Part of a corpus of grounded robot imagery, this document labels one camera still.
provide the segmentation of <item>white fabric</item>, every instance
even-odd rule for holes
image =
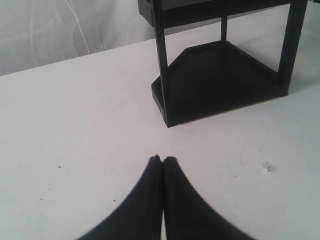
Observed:
[[[136,0],[0,0],[0,75],[152,36]]]

